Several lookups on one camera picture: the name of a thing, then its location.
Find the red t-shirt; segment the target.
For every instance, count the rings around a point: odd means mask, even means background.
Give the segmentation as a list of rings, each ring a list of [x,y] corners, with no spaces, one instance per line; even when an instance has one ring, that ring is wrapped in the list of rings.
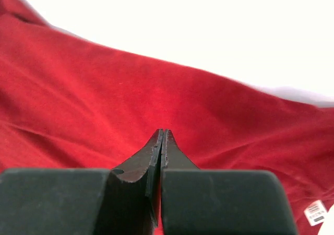
[[[1,0],[1,169],[111,168],[158,128],[203,169],[273,172],[300,234],[333,205],[333,108],[85,41]]]

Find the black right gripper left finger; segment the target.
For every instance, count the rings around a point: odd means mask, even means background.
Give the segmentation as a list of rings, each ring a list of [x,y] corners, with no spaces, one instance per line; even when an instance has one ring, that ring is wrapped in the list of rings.
[[[153,234],[163,130],[113,169],[1,174],[1,234]]]

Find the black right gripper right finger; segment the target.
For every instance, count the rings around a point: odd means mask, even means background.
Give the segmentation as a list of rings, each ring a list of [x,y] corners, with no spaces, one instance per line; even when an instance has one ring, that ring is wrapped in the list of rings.
[[[265,170],[204,170],[171,130],[161,147],[164,234],[297,234],[279,179]]]

